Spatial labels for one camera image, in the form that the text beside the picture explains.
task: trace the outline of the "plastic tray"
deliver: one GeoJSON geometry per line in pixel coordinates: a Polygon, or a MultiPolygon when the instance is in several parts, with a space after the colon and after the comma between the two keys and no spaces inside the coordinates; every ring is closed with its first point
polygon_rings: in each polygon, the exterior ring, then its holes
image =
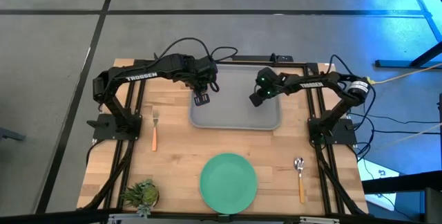
{"type": "Polygon", "coordinates": [[[264,66],[218,64],[218,93],[208,90],[210,102],[196,106],[192,93],[189,118],[200,128],[274,130],[281,123],[279,96],[255,107],[253,93],[258,71],[264,66]]]}

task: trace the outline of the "wooden tabletop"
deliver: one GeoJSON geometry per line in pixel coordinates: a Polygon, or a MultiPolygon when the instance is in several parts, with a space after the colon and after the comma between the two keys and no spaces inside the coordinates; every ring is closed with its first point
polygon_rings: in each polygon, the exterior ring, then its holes
{"type": "MultiPolygon", "coordinates": [[[[130,66],[133,61],[116,59],[115,66],[130,66]]],[[[327,65],[319,64],[319,69],[326,71],[327,65]]],[[[300,68],[275,70],[302,75],[300,68]]],[[[138,84],[135,85],[132,109],[135,108],[138,84]]],[[[128,84],[123,84],[117,92],[122,104],[127,90],[128,84]]],[[[323,89],[323,94],[327,109],[333,108],[338,97],[327,88],[323,89]]],[[[315,92],[313,97],[316,115],[320,116],[315,92]]],[[[141,108],[142,130],[135,142],[128,185],[153,179],[160,190],[160,200],[154,212],[214,213],[201,198],[200,172],[215,155],[237,153],[253,165],[258,176],[256,198],[241,214],[325,214],[316,155],[309,145],[307,93],[300,91],[289,96],[281,95],[280,100],[282,122],[274,131],[199,129],[189,122],[190,90],[183,83],[172,83],[163,78],[147,80],[141,108]],[[153,109],[160,112],[156,152],[151,151],[153,109]],[[300,203],[298,173],[293,168],[294,158],[298,156],[305,160],[302,171],[305,204],[300,203]]],[[[108,179],[115,145],[116,141],[106,140],[92,150],[78,207],[88,204],[108,179]]],[[[356,204],[367,212],[354,154],[342,145],[334,145],[334,154],[341,184],[356,204]]],[[[120,179],[115,183],[113,207],[116,206],[119,183],[120,179]]],[[[333,186],[330,182],[328,185],[331,208],[337,212],[333,186]]],[[[124,210],[136,209],[127,207],[124,210]]]]}

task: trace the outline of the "gray floor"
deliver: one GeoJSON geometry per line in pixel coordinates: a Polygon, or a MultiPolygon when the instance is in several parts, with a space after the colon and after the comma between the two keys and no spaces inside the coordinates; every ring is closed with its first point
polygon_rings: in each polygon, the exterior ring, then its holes
{"type": "MultiPolygon", "coordinates": [[[[103,0],[0,0],[0,9],[100,9],[102,4],[103,0]]],[[[419,6],[416,0],[112,0],[110,8],[418,10],[419,6]]],[[[0,126],[28,136],[24,142],[0,143],[0,216],[32,212],[96,23],[97,16],[0,16],[0,126]]],[[[110,68],[115,58],[152,59],[154,52],[162,52],[185,36],[203,39],[210,49],[235,46],[240,55],[275,52],[292,55],[299,62],[328,62],[335,53],[355,74],[374,80],[408,72],[375,69],[375,59],[414,59],[436,43],[427,21],[420,17],[107,16],[49,212],[76,206],[93,133],[86,121],[97,116],[92,78],[110,68]]],[[[203,55],[192,42],[172,51],[203,55]]],[[[371,113],[399,120],[438,121],[440,78],[440,72],[430,71],[376,86],[371,113]]],[[[382,130],[429,127],[373,121],[382,130]]],[[[369,125],[357,135],[360,142],[367,141],[369,125]]],[[[401,137],[377,133],[367,158],[406,174],[441,169],[438,136],[421,136],[382,149],[401,137]]],[[[410,197],[399,197],[398,208],[413,212],[415,206],[403,203],[410,197]]]]}

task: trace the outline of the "spoon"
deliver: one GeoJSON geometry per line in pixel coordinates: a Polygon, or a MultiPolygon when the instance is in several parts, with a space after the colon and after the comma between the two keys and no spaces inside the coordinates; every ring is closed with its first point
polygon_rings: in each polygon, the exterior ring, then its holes
{"type": "Polygon", "coordinates": [[[293,166],[299,173],[299,198],[301,203],[305,203],[304,185],[302,184],[302,169],[304,169],[304,160],[302,158],[295,158],[293,166]]]}

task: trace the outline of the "green plate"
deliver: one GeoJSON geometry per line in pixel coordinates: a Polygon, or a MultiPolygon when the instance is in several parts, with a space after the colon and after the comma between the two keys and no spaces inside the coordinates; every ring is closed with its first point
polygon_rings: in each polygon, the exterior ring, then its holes
{"type": "Polygon", "coordinates": [[[250,206],[258,182],[250,163],[237,154],[223,153],[210,159],[200,178],[202,198],[222,214],[236,214],[250,206]]]}

